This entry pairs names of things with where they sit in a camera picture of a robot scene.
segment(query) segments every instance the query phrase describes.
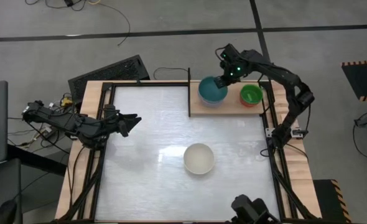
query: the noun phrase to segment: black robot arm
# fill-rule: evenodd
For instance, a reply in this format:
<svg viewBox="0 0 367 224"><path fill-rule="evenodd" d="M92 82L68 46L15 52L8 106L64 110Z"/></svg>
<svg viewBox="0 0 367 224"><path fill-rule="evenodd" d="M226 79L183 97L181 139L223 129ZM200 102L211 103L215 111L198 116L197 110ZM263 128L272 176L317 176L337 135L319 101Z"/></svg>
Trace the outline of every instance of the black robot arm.
<svg viewBox="0 0 367 224"><path fill-rule="evenodd" d="M224 51L220 54L222 59L218 58L221 60L220 67L224 69L224 73L215 78L218 88L240 82L240 78L256 71L278 82L286 90L289 112L282 124L272 132L274 146L278 149L283 148L291 138L291 126L294 121L314 101L313 93L298 75L275 66L255 50L244 50L239 53L231 44L223 49Z"/></svg>
<svg viewBox="0 0 367 224"><path fill-rule="evenodd" d="M23 120L30 123L47 123L67 136L76 136L85 147L97 149L103 146L107 135L120 133L127 137L132 128L140 122L137 114L121 114L113 105L105 105L105 118L97 120L85 114L57 112L44 107L41 101L28 103L23 111Z"/></svg>

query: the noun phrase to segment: black mat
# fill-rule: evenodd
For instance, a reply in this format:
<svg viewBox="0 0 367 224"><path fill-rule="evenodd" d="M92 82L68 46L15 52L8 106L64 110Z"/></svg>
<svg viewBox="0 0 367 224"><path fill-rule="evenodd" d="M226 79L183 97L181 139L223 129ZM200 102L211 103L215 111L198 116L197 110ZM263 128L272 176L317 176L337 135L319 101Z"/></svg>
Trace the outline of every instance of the black mat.
<svg viewBox="0 0 367 224"><path fill-rule="evenodd" d="M356 97L367 101L367 61L345 62L341 65Z"/></svg>
<svg viewBox="0 0 367 224"><path fill-rule="evenodd" d="M336 180L314 180L314 186L324 220L352 222Z"/></svg>

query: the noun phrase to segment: blue bowl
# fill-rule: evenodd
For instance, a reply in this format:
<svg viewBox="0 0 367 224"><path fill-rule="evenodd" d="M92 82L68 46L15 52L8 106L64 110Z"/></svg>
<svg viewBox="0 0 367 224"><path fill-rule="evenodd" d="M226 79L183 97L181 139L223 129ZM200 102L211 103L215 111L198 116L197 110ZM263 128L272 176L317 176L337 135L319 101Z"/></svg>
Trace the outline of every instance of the blue bowl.
<svg viewBox="0 0 367 224"><path fill-rule="evenodd" d="M218 88L214 77L204 78L198 86L198 95L206 106L219 106L228 94L228 87Z"/></svg>

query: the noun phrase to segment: green bowl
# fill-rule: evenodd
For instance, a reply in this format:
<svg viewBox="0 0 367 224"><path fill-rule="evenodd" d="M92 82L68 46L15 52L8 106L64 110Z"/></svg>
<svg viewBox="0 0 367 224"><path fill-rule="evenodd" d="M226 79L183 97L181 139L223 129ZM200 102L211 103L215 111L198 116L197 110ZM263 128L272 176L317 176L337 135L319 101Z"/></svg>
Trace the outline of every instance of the green bowl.
<svg viewBox="0 0 367 224"><path fill-rule="evenodd" d="M262 89L256 85L245 85L240 91L240 98L245 103L258 104L263 98Z"/></svg>

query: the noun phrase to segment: wire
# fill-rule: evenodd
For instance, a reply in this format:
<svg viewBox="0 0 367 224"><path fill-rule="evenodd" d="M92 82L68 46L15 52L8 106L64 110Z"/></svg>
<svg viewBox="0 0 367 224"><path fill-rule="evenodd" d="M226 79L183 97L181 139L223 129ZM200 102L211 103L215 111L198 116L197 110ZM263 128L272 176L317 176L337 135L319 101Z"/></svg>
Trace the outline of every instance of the wire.
<svg viewBox="0 0 367 224"><path fill-rule="evenodd" d="M76 159L75 159L75 161L74 161L74 165L73 165L73 179L72 179L72 192L71 192L71 194L70 194L70 206L72 206L73 205L73 199L72 199L72 197L73 197L73 189L74 189L74 175L75 175L75 173L76 173L76 164L77 164L77 160L78 160L78 157L80 156L80 154L81 154L81 152L84 150L84 146L80 149L80 152L78 152L78 154L77 154L77 157L76 157Z"/></svg>
<svg viewBox="0 0 367 224"><path fill-rule="evenodd" d="M28 133L30 133L32 131L34 131L34 130L15 131L13 133L8 133L8 135L25 135L25 134L28 134Z"/></svg>
<svg viewBox="0 0 367 224"><path fill-rule="evenodd" d="M14 146L17 146L12 140L10 140L9 138L7 138L8 141L10 141Z"/></svg>
<svg viewBox="0 0 367 224"><path fill-rule="evenodd" d="M30 6L31 6L31 5L34 5L35 3L39 2L39 1L40 1L40 0L36 0L36 1L35 1L35 2L33 2L33 3L28 3L28 2L27 2L27 0L24 0L24 2L25 2L26 4L28 4L28 5L30 5Z"/></svg>
<svg viewBox="0 0 367 224"><path fill-rule="evenodd" d="M297 148L297 147L295 147L295 146L293 146L293 145L290 145L290 144L286 144L286 145L288 145L288 146L290 146L290 147L292 147L292 148L296 149L297 151L299 151L299 152L300 152L301 154L303 154L303 155L307 158L307 160L309 161L308 155L307 155L303 150L301 150L301 149L299 149L299 148Z"/></svg>
<svg viewBox="0 0 367 224"><path fill-rule="evenodd" d="M167 68L167 67L159 67L159 68L155 69L155 70L154 70L154 72L153 72L153 78L154 78L155 80L157 80L157 78L156 78L156 72L157 72L159 69L183 70L183 71L188 72L188 70L186 70L186 69L184 69L184 68Z"/></svg>
<svg viewBox="0 0 367 224"><path fill-rule="evenodd" d="M63 161L63 158L66 156L66 154L64 154L61 158L61 160L59 161L59 163L61 163ZM38 181L39 179L45 177L46 175L50 174L49 172L46 172L44 174L42 174L41 176L39 176L38 178L34 179L32 182L30 182L29 184L26 185L26 187L24 187L19 193L17 193L15 195L15 197L13 198L13 200L19 195L21 194L24 190L26 190L28 187L30 187L32 184L34 184L34 182Z"/></svg>
<svg viewBox="0 0 367 224"><path fill-rule="evenodd" d="M99 2L101 2L101 0L97 0L97 2L91 2L90 0L88 0L88 3L91 4L91 5L96 5L98 4Z"/></svg>
<svg viewBox="0 0 367 224"><path fill-rule="evenodd" d="M33 125L31 125L30 123L27 123L28 125L30 125L30 127L32 127L35 131L37 131L44 139L46 139L49 143L51 143L51 145L55 146L57 149L63 151L66 154L69 154L69 152L63 150L61 147L57 146L55 143L51 142L48 140L47 137L45 137L39 130L37 130L35 127L33 127Z"/></svg>
<svg viewBox="0 0 367 224"><path fill-rule="evenodd" d="M297 148L297 147L295 147L295 146L292 146L292 145L290 145L290 144L286 144L287 146L290 146L290 147L292 147L292 148L294 148L294 149L296 149L296 150L298 150L301 154L303 154L306 158L307 158L307 160L309 161L309 159L308 159L308 155L303 151L303 150L301 150L301 149L299 149L299 148ZM260 155L262 155L263 157L269 157L269 155L265 155L265 154L263 154L263 152L264 151L267 151L268 149L263 149L263 150L261 150L259 153L260 153Z"/></svg>
<svg viewBox="0 0 367 224"><path fill-rule="evenodd" d="M263 157L269 157L269 155L265 155L265 154L263 154L262 152L264 152L264 151L267 151L268 150L268 148L267 149L263 149L263 150L261 150L259 153L260 153L260 155L262 155ZM276 151L276 148L274 148L273 150L272 150L272 155L273 154L275 154L275 151Z"/></svg>
<svg viewBox="0 0 367 224"><path fill-rule="evenodd" d="M306 131L308 131L309 119L310 119L310 105L309 105L309 108L308 108L308 120L307 120L307 126L305 128Z"/></svg>
<svg viewBox="0 0 367 224"><path fill-rule="evenodd" d="M361 119L362 117L364 117L364 116L366 116L367 115L367 112L366 113L364 113L364 114L362 114L357 120L359 120L359 119ZM356 150L362 155L362 156L364 156L364 157L366 157L367 158L367 155L366 154L364 154L363 152L361 152L360 150L359 150L359 148L358 148L358 145L357 145L357 143L356 143L356 140L355 140L355 128L356 128L356 124L354 124L353 125L353 128L352 128L352 140L353 140L353 144L355 145L355 148L356 148Z"/></svg>
<svg viewBox="0 0 367 224"><path fill-rule="evenodd" d="M80 9L75 9L75 8L73 8L73 6L75 5L72 5L70 8L73 10L73 11L76 11L76 12L80 12L81 10L83 10L84 9L84 6L85 6L85 3L86 3L86 0L84 0L84 3L83 3L83 6L80 8Z"/></svg>
<svg viewBox="0 0 367 224"><path fill-rule="evenodd" d="M226 45L225 47L217 48L217 49L215 49L215 51L214 51L214 53L215 53L216 57L217 57L218 59L220 59L220 61L222 61L222 59L221 59L221 58L220 58L220 56L218 55L218 52L217 52L217 51L222 50L222 49L225 49L227 46L228 46L228 45Z"/></svg>
<svg viewBox="0 0 367 224"><path fill-rule="evenodd" d="M47 0L45 0L45 5L46 5L47 7L50 7L51 9L63 9L63 8L68 7L68 6L60 6L60 7L50 6L50 5L48 5Z"/></svg>
<svg viewBox="0 0 367 224"><path fill-rule="evenodd" d="M41 142L40 142L40 145L42 147L51 147L52 146L52 144L49 144L48 146L44 146L42 144L44 141L48 141L49 143L51 143L48 139L42 139ZM55 141L53 143L56 144L58 141L59 141L59 130L57 130L57 137L56 137L56 139L55 139Z"/></svg>
<svg viewBox="0 0 367 224"><path fill-rule="evenodd" d="M126 19L126 21L128 23L128 33L127 33L126 37L117 45L117 46L120 46L128 38L129 34L131 33L131 24L129 23L127 17L120 10L118 10L114 7L108 6L106 4L103 4L103 3L97 3L97 4L100 5L100 6L108 7L110 9L115 10L116 12L120 13Z"/></svg>

